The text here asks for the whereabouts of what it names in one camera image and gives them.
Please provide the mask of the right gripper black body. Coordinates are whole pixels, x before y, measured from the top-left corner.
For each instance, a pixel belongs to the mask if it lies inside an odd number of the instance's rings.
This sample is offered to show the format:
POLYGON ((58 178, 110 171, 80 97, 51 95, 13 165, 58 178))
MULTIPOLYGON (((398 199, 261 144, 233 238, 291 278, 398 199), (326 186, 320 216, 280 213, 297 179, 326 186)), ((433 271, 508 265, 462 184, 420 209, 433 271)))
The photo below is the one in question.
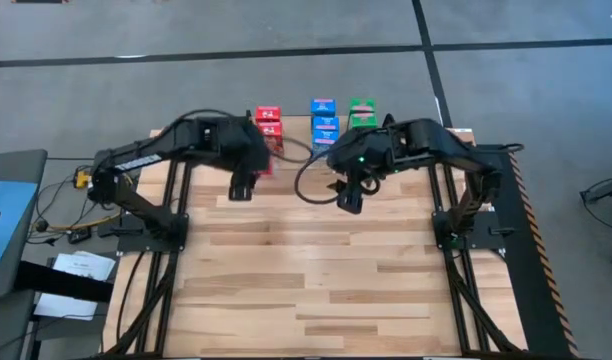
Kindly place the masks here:
POLYGON ((326 165, 344 182, 344 191, 337 194, 338 208, 354 215, 362 212, 363 196, 381 190, 382 177, 376 168, 382 165, 385 151, 367 140, 367 135, 344 135, 331 147, 326 165))

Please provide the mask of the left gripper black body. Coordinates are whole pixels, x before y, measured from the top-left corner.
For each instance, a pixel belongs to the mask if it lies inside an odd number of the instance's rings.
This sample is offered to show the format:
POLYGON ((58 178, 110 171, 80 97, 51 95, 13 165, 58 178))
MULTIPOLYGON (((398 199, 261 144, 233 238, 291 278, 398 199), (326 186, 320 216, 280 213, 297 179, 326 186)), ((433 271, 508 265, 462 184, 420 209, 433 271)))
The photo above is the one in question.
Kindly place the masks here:
POLYGON ((232 173, 229 200, 251 201, 259 175, 270 163, 264 136, 252 123, 231 123, 220 130, 219 139, 219 168, 232 173))

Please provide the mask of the white paper booklet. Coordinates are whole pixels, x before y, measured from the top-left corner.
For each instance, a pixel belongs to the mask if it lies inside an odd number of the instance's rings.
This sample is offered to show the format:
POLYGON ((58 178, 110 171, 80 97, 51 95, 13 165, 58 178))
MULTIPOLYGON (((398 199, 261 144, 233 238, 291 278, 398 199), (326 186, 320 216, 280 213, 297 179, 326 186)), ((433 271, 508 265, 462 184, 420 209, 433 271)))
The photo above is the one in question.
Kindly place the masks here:
POLYGON ((115 264, 116 261, 111 258, 78 251, 72 254, 59 254, 52 268, 73 275, 106 281, 115 264))

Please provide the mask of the grey side table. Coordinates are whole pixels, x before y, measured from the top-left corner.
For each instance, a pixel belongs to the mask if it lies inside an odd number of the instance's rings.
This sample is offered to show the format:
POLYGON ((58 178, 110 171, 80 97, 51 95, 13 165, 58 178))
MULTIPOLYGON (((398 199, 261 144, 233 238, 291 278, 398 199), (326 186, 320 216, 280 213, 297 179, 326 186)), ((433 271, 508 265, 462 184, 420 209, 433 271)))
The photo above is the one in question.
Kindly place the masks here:
MULTIPOLYGON (((26 150, 0 153, 0 180, 42 181, 47 152, 26 150)), ((37 196, 29 204, 12 234, 9 245, 0 259, 0 360, 19 360, 28 328, 35 292, 19 284, 24 270, 22 255, 37 196)))

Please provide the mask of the white paper sheet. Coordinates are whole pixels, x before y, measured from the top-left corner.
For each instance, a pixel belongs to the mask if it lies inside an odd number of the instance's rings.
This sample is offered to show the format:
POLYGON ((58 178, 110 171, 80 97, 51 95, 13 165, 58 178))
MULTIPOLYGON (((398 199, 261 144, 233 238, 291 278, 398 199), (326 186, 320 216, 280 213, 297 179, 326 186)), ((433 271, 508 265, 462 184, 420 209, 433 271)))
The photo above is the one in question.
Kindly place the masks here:
POLYGON ((96 302, 60 295, 41 294, 34 314, 44 317, 90 321, 93 319, 96 310, 96 302))

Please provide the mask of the dark grey floor device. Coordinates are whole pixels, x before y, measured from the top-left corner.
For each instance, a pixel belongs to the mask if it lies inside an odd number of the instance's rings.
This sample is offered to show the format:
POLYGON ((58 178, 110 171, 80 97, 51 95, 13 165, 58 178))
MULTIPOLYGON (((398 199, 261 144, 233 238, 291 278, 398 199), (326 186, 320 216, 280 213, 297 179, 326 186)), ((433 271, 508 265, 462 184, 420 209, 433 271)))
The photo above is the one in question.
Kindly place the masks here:
POLYGON ((584 203, 596 203, 604 198, 612 197, 612 178, 600 180, 586 190, 580 192, 584 203))

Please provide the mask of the blue mat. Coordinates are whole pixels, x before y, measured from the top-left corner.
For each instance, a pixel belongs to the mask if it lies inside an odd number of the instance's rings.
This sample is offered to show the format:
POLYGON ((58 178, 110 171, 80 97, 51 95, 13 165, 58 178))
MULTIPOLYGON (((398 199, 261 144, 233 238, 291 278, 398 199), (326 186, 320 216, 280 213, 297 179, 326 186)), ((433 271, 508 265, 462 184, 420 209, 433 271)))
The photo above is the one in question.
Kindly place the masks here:
POLYGON ((0 181, 0 260, 36 190, 36 183, 0 181))

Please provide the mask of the wooden shelf black metal frame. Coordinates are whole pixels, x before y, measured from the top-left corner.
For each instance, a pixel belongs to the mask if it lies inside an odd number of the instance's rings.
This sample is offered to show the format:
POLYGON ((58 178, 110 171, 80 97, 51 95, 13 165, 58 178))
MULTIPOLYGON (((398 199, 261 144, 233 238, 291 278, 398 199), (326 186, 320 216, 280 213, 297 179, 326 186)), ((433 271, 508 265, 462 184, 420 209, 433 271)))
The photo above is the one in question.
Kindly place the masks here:
MULTIPOLYGON (((290 159, 308 159, 309 152, 302 146, 291 143, 288 138, 311 147, 311 118, 307 115, 283 115, 281 122, 284 156, 290 159)), ((329 185, 334 184, 337 180, 346 180, 344 175, 330 169, 326 160, 326 157, 319 158, 302 173, 299 189, 303 195, 321 199, 333 197, 335 191, 329 188, 329 185)), ((254 195, 294 195, 295 176, 302 166, 302 163, 286 162, 273 157, 273 172, 270 175, 259 177, 254 188, 254 195)))

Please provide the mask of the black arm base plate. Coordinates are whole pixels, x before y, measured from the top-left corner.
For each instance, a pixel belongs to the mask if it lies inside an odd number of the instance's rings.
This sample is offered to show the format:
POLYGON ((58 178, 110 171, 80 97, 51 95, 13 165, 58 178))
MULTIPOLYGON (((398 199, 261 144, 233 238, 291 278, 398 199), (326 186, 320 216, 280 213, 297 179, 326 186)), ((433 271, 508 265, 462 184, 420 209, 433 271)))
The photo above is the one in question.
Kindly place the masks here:
POLYGON ((149 230, 144 221, 134 215, 122 218, 111 230, 119 238, 117 250, 128 252, 176 252, 186 246, 189 217, 175 216, 172 230, 149 230))
POLYGON ((448 220, 447 212, 432 214, 432 225, 438 248, 447 245, 451 250, 499 250, 505 247, 504 239, 516 231, 514 227, 502 227, 494 211, 478 212, 474 216, 473 228, 465 235, 457 235, 450 231, 448 220))

